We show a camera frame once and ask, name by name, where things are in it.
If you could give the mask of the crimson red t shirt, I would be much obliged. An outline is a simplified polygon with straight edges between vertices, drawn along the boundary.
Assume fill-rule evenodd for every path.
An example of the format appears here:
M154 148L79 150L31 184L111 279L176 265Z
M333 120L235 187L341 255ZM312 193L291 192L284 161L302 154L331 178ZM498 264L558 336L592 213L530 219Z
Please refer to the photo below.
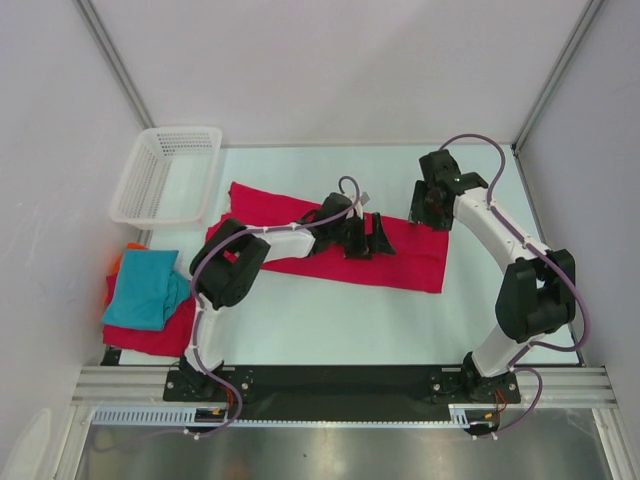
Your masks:
M230 211L221 221L235 218L245 225L272 226L298 220L318 203L258 190L237 182L231 184ZM264 271L319 278L351 284L391 287L430 294L442 292L449 234L425 225L383 216L383 230L396 251L375 254L370 259L351 259L332 245L309 258L287 258L265 263Z

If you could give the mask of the white perforated plastic basket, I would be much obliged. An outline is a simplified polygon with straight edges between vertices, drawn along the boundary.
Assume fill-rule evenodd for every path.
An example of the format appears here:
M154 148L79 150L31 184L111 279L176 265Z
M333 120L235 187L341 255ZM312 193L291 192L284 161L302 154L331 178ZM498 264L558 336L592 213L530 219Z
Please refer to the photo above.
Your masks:
M210 126L142 131L109 209L116 224L139 230L195 229L210 206L223 133Z

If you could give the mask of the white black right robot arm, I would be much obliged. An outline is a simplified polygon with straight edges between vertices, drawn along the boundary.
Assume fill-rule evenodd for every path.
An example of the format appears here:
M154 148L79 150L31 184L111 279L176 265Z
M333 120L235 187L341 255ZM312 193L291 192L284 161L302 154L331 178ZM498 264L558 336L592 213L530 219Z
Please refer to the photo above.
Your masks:
M463 393L484 401L532 347L574 320L575 260L523 233L494 199L492 185L476 172L462 172L448 150L421 157L419 165L410 222L443 232L463 224L503 274L497 325L461 367Z

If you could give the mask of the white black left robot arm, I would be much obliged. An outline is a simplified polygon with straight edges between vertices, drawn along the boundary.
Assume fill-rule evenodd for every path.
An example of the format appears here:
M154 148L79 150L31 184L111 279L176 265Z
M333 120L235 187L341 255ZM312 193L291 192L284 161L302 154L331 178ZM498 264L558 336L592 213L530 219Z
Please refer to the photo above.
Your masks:
M204 315L239 304L249 293L262 266L284 259L303 259L321 254L331 246L343 249L348 259L370 260L375 255L394 256L381 215L370 215L372 231L365 227L366 194L329 194L320 207L284 225L251 226L236 218L222 222L190 266L195 315L191 338L178 363L187 389L197 398L214 397L221 387L216 369L204 363L200 348Z

